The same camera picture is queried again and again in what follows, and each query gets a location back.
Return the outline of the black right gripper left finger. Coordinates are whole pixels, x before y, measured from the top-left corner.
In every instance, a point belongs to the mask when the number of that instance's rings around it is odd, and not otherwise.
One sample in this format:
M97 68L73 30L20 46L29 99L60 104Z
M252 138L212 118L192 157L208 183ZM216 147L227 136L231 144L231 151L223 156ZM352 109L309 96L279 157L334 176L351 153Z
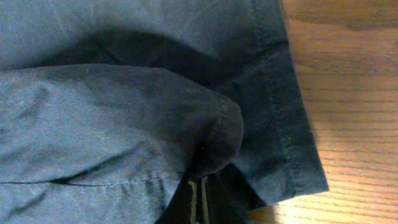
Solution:
M187 170L163 214L155 224L196 224L197 222L197 177Z

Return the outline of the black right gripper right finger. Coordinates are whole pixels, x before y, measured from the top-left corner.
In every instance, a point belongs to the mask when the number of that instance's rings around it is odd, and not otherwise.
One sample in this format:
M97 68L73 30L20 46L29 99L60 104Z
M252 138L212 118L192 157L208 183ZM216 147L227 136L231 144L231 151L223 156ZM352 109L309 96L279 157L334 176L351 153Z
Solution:
M253 220L248 211L265 206L263 199L233 164L200 179L202 224L250 224Z

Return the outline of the navy blue shorts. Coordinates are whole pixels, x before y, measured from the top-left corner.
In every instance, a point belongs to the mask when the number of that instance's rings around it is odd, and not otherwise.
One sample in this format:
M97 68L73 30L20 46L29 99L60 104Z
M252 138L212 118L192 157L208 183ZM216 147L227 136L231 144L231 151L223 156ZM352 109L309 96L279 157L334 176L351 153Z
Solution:
M187 170L328 191L279 0L1 1L1 222L155 223Z

